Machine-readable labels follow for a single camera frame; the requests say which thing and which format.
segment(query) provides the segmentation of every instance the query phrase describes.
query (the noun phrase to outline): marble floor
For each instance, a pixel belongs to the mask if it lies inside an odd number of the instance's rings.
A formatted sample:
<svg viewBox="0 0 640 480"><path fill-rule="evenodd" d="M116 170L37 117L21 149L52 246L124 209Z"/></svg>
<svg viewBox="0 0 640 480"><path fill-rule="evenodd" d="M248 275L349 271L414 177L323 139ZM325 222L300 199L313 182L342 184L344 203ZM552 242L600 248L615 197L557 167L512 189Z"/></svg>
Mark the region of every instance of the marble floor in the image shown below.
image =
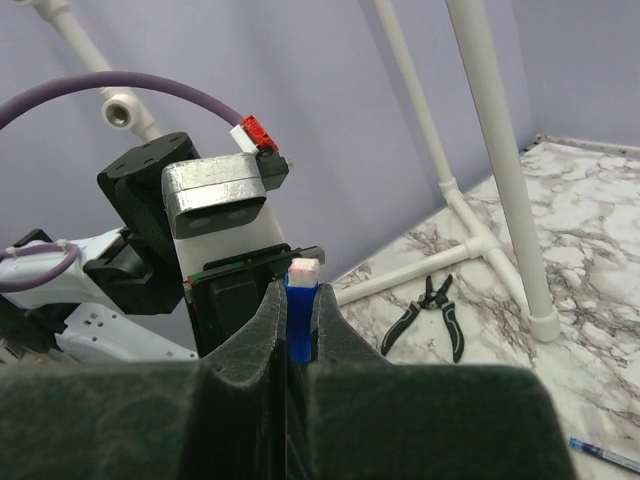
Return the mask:
<svg viewBox="0 0 640 480"><path fill-rule="evenodd" d="M466 339L461 363L532 369L555 402L567 438L640 461L640 160L541 143L522 165L561 315L552 344L532 340L518 309L482 260L454 274L449 298ZM510 245L493 178L466 195ZM459 244L466 231L447 208L410 230L336 282L339 290ZM508 255L514 259L511 248ZM379 348L387 329L424 289L416 280L343 307L349 323ZM388 355L395 363L449 363L451 344L439 311L424 311ZM572 452L583 480L640 478Z"/></svg>

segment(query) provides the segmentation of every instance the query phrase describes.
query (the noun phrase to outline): blue pen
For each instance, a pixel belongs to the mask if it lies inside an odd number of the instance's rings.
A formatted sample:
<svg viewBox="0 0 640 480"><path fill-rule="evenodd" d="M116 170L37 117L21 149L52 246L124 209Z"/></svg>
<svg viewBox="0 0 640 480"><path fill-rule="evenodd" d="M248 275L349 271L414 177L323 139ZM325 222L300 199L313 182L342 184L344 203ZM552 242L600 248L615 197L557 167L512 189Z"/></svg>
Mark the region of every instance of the blue pen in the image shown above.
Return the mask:
<svg viewBox="0 0 640 480"><path fill-rule="evenodd" d="M289 356L300 363L311 361L311 317L318 290L320 262L295 258L284 286L287 291L287 345Z"/></svg>
<svg viewBox="0 0 640 480"><path fill-rule="evenodd" d="M632 472L640 474L640 462L636 462L634 460L630 460L622 455L618 455L616 453L608 452L602 448L594 447L588 443L581 442L575 438L571 438L569 440L569 445L574 450L578 450L579 452L584 452L588 455L601 458L606 460L607 462L613 463L614 465L618 465L619 467L626 468Z"/></svg>

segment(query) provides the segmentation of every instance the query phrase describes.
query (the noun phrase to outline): pen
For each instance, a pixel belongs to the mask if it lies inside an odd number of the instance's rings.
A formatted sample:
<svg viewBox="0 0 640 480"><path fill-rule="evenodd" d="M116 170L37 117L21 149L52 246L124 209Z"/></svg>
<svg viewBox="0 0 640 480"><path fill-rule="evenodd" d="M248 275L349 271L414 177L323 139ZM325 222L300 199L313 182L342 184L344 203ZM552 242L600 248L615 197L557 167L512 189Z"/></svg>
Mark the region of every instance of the pen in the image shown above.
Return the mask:
<svg viewBox="0 0 640 480"><path fill-rule="evenodd" d="M640 462L630 460L616 453L608 452L602 448L594 447L593 445L581 442L575 438L571 438L569 440L569 445L574 450L601 458L607 462L613 463L614 465L618 465L619 467L623 467L627 470L640 474Z"/></svg>

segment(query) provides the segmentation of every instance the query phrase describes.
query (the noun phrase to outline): pliers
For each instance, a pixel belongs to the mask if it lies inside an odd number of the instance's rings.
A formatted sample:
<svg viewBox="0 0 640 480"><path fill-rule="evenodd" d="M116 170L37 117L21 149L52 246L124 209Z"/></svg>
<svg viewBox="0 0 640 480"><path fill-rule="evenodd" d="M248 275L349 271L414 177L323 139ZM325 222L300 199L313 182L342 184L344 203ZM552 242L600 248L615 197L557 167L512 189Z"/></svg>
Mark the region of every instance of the pliers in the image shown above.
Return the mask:
<svg viewBox="0 0 640 480"><path fill-rule="evenodd" d="M458 321L456 320L455 304L447 298L447 290L453 282L453 275L449 275L444 281L438 291L433 291L433 282L431 275L427 277L425 293L420 295L417 302L411 302L409 309L404 312L404 315L389 329L387 334L382 340L382 346L380 352L386 356L389 350L395 343L395 341L404 333L404 331L418 318L420 311L435 310L440 308L442 310L442 318L444 318L444 324L449 331L451 337L451 346L453 348L453 361L458 363L462 352L464 351L464 336Z"/></svg>

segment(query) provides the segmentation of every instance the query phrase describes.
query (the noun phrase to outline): lavender wall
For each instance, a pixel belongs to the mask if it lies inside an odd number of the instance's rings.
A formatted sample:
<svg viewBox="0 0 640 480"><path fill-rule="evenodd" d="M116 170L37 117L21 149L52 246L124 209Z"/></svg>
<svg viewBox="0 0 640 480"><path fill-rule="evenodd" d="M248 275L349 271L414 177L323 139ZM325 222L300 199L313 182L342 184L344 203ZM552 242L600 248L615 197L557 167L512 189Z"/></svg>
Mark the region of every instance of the lavender wall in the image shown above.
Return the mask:
<svg viewBox="0 0 640 480"><path fill-rule="evenodd" d="M536 131L640 146L640 2L513 6Z"/></svg>
<svg viewBox="0 0 640 480"><path fill-rule="evenodd" d="M452 169L466 189L490 167L445 3L395 3ZM525 146L534 129L511 3L487 3ZM71 4L115 68L171 77L258 116L295 165L270 201L292 245L325 248L325 279L443 205L371 1ZM84 71L33 11L1 2L0 68L0 100ZM210 114L161 94L140 96L163 132L189 132L203 155L235 151L228 127ZM100 105L96 93L81 93L0 132L0 244L35 227L54 238L79 238L120 225L95 176L136 139L103 125ZM182 309L141 322L192 345Z"/></svg>

